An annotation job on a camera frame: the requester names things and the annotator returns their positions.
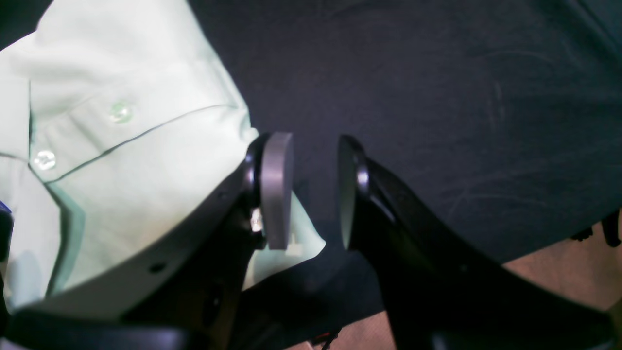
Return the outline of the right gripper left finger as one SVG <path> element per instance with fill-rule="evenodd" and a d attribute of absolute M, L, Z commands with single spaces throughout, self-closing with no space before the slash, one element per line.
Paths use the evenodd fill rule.
<path fill-rule="evenodd" d="M 225 350 L 249 261 L 285 250 L 294 143 L 266 133 L 191 215 L 86 283 L 15 313 L 7 350 Z"/>

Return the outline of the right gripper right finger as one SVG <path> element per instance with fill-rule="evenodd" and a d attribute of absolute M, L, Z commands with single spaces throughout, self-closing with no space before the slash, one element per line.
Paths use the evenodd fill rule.
<path fill-rule="evenodd" d="M 467 244 L 355 137 L 338 144 L 345 248 L 375 270 L 399 350 L 613 350 L 611 316 Z"/>

